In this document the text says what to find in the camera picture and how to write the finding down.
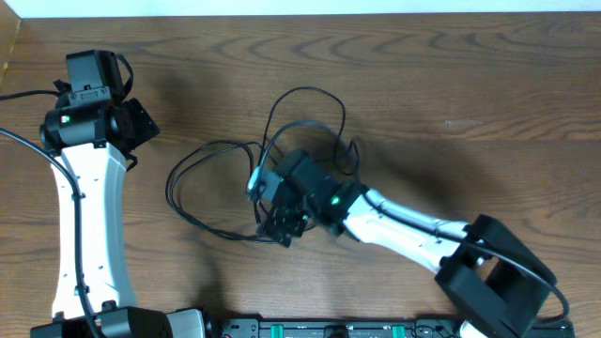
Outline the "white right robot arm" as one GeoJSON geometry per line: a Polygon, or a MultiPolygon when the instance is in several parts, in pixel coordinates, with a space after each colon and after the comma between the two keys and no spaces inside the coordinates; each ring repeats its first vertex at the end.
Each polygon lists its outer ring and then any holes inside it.
{"type": "Polygon", "coordinates": [[[338,181],[302,151],[257,167],[247,193],[271,205],[264,233],[287,246],[313,221],[430,270],[462,312],[462,337],[524,337],[557,283],[504,224],[481,215],[448,221],[400,206],[357,180],[338,181]]]}

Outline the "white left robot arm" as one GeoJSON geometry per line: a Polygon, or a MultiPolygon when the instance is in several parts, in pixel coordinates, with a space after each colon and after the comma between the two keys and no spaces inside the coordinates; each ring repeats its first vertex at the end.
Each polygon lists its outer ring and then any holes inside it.
{"type": "Polygon", "coordinates": [[[60,264],[52,321],[33,337],[206,337],[199,309],[166,314],[140,308],[128,273],[122,196],[132,152],[157,136],[130,98],[121,54],[89,50],[66,57],[69,81],[40,126],[59,200],[60,264]]]}

